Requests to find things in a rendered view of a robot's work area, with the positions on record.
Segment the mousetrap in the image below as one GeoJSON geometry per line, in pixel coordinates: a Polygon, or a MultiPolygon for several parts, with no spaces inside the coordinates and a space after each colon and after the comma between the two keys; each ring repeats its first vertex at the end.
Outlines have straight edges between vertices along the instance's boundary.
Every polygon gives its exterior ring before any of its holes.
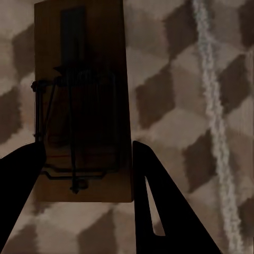
{"type": "Polygon", "coordinates": [[[134,201],[123,0],[34,4],[37,202],[134,201]]]}

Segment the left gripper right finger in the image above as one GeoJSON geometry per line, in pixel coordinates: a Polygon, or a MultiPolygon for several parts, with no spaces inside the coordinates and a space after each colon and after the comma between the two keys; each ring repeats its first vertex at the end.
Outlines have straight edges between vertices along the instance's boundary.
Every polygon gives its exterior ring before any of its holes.
{"type": "Polygon", "coordinates": [[[222,254],[153,150],[132,148],[137,254],[222,254]],[[153,232],[145,176],[166,236],[153,232]]]}

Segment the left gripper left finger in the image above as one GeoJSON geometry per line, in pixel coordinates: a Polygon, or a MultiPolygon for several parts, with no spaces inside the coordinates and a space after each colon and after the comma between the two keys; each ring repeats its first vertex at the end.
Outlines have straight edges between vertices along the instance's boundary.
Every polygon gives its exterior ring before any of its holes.
{"type": "Polygon", "coordinates": [[[0,254],[46,162],[43,141],[0,159],[0,254]]]}

